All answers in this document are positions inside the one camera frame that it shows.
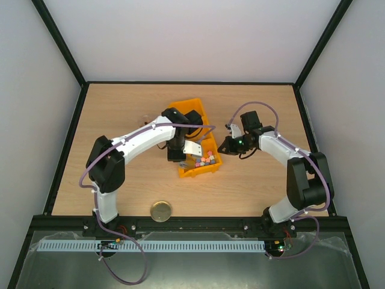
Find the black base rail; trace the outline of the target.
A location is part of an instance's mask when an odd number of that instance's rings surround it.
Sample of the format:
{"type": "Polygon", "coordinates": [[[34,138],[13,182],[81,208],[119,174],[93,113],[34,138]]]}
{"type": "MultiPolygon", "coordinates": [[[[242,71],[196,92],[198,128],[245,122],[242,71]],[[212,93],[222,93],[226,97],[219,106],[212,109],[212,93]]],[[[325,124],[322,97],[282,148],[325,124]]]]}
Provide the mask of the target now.
{"type": "MultiPolygon", "coordinates": [[[[316,225],[321,232],[351,233],[347,218],[336,216],[279,225],[267,225],[262,217],[172,217],[165,222],[156,222],[150,217],[120,216],[104,227],[136,239],[151,232],[224,232],[232,237],[271,240],[284,238],[286,233],[295,237],[299,232],[313,232],[316,225]]],[[[32,218],[28,230],[29,233],[34,231],[75,231],[96,238],[110,236],[100,228],[95,216],[37,215],[32,218]]]]}

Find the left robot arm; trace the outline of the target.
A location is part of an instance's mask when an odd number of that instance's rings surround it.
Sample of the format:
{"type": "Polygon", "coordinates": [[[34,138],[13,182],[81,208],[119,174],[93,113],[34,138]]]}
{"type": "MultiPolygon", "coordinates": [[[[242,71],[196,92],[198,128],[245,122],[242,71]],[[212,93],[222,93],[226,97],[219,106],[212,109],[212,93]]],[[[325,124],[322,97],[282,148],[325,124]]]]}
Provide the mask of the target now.
{"type": "Polygon", "coordinates": [[[118,217],[117,193],[125,181],[125,167],[130,161],[162,142],[167,148],[168,161],[183,162],[188,154],[201,156],[201,145],[187,137],[202,127],[203,119],[197,111],[182,114],[172,107],[129,134],[114,139],[104,135],[97,138],[79,186],[90,188],[94,194],[94,213],[99,220],[107,224],[118,217]]]}

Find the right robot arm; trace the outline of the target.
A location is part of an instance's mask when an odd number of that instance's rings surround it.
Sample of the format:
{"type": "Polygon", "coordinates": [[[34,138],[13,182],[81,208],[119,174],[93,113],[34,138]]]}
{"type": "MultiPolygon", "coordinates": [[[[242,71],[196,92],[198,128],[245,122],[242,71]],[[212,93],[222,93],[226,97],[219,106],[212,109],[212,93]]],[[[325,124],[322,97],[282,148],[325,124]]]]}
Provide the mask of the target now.
{"type": "Polygon", "coordinates": [[[277,235],[283,224],[310,211],[324,211],[330,206],[334,189],[327,157],[321,153],[303,150],[277,131],[276,127],[264,126],[255,111],[241,115],[242,129],[230,122],[225,125],[230,131],[218,152],[225,155],[242,156],[248,151],[262,151],[286,168],[286,196],[264,209],[262,229],[277,235]]]}

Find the yellow lollipop bin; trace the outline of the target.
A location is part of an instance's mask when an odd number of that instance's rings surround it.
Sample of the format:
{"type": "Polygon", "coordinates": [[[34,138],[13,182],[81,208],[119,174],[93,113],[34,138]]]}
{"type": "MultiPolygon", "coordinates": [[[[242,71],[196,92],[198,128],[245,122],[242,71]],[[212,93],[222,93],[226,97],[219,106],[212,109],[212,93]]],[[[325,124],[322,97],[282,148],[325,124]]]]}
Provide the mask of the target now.
{"type": "Polygon", "coordinates": [[[187,99],[183,101],[171,102],[168,107],[169,108],[174,107],[178,111],[180,111],[182,114],[186,114],[191,110],[195,110],[201,115],[203,124],[209,125],[208,115],[206,114],[206,110],[200,98],[192,98],[192,99],[187,99]]]}

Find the gold jar lid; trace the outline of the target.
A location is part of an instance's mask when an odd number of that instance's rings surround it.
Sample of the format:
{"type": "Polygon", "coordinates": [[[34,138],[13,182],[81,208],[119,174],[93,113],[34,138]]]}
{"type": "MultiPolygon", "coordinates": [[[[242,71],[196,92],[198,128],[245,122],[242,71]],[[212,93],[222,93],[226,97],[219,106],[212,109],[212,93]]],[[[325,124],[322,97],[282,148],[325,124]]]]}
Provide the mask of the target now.
{"type": "Polygon", "coordinates": [[[172,215],[172,206],[165,200],[155,202],[150,208],[152,220],[162,223],[166,222],[172,215]]]}

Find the clear glass jar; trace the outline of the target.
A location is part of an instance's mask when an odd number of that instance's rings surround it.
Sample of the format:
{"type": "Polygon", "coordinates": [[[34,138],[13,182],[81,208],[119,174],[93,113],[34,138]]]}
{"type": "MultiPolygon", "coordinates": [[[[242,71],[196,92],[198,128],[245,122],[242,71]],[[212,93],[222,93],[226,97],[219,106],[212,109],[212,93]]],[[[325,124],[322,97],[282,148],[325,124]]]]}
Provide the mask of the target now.
{"type": "Polygon", "coordinates": [[[143,126],[146,126],[147,124],[153,122],[156,118],[157,118],[156,115],[144,114],[144,115],[140,116],[138,121],[137,121],[138,127],[141,128],[143,126]]]}

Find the yellow star candy bin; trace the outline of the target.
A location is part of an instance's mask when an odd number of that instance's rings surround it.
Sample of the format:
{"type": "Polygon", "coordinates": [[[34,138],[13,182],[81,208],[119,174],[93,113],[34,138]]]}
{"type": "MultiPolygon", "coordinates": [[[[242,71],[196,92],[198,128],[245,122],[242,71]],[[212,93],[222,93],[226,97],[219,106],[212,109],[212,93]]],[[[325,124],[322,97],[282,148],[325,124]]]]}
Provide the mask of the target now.
{"type": "Polygon", "coordinates": [[[203,140],[200,145],[203,150],[201,157],[186,154],[186,160],[194,160],[196,167],[191,170],[179,167],[178,174],[180,178],[193,178],[204,173],[215,173],[223,165],[223,161],[217,152],[218,147],[214,138],[203,140]]]}

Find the metal scoop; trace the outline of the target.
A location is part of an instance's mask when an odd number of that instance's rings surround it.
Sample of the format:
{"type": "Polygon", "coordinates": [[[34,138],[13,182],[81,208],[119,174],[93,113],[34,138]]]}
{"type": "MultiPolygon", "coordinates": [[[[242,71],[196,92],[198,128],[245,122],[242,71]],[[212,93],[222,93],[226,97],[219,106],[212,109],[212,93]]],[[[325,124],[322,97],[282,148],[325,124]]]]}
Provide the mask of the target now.
{"type": "Polygon", "coordinates": [[[194,169],[196,167],[196,162],[194,160],[181,161],[181,162],[179,162],[179,167],[181,169],[191,170],[191,169],[194,169]]]}

